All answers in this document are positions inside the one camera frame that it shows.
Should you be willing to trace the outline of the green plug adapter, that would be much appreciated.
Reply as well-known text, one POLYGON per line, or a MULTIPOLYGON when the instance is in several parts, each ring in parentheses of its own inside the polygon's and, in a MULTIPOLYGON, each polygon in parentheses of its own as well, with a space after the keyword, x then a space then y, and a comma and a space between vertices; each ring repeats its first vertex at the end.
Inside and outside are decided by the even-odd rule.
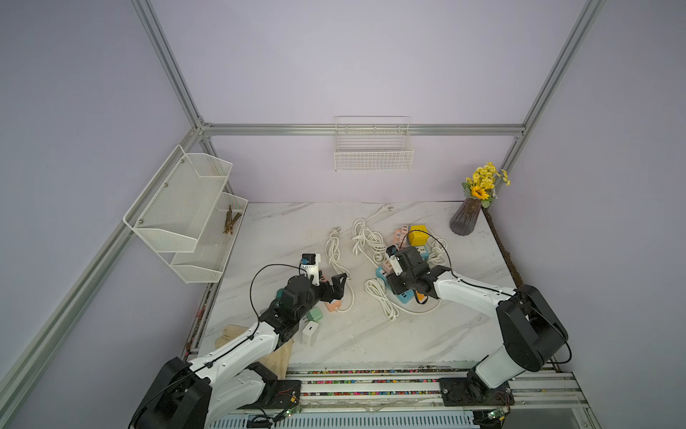
POLYGON ((314 307, 307 312, 305 317, 307 318, 308 322, 319 323, 323 319, 323 312, 321 309, 319 309, 319 307, 314 307))

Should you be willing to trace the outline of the pink plug adapter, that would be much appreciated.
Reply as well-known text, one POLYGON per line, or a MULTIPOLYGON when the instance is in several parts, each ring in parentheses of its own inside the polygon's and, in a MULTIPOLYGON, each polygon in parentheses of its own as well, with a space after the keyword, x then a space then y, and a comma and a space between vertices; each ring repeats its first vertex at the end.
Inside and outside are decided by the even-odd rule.
POLYGON ((325 302, 324 305, 330 313, 335 313, 341 311, 342 301, 332 300, 331 302, 325 302))

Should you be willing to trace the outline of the white USB charger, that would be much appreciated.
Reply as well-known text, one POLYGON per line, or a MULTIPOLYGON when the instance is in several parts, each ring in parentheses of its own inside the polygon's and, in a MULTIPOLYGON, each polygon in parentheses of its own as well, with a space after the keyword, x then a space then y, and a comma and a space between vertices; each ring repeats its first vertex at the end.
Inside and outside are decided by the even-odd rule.
POLYGON ((302 331, 302 343, 307 346, 313 346, 316 337, 318 336, 320 325, 316 321, 308 321, 302 331))

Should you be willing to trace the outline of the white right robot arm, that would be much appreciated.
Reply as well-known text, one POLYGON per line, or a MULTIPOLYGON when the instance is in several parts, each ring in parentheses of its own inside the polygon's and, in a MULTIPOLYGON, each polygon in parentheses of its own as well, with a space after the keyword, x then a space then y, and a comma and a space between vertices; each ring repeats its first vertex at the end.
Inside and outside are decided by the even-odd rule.
POLYGON ((502 345, 468 373, 468 384, 494 391, 524 372, 538 372, 568 345, 568 333, 541 292, 530 285, 500 288, 430 266, 415 247, 387 250, 395 292, 415 291, 469 307, 498 322, 502 345))

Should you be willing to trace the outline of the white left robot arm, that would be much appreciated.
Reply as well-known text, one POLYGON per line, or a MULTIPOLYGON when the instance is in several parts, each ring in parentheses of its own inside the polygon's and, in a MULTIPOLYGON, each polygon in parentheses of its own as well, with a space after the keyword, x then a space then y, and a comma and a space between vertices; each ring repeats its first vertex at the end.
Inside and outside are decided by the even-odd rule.
POLYGON ((235 409, 274 401, 282 386, 260 360, 287 344, 305 314, 343 298, 346 273, 321 282, 296 275, 257 323, 213 353, 163 365, 130 420, 130 428, 205 428, 235 409))

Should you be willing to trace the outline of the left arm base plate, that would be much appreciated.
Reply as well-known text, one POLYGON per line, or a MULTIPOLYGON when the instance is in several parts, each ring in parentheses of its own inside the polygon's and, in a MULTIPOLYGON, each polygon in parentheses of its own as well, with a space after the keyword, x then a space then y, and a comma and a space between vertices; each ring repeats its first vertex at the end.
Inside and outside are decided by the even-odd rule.
POLYGON ((261 395, 243 409, 285 409, 292 404, 292 398, 300 397, 302 382, 300 380, 277 380, 266 383, 261 395))

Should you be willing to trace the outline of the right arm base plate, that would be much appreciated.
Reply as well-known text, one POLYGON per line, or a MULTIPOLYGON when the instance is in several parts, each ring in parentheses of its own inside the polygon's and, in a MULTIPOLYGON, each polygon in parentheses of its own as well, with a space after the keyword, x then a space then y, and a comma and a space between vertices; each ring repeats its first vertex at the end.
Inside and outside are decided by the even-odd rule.
POLYGON ((479 379, 467 377, 440 378, 439 393, 445 407, 498 407, 514 403, 507 383, 491 389, 479 379))

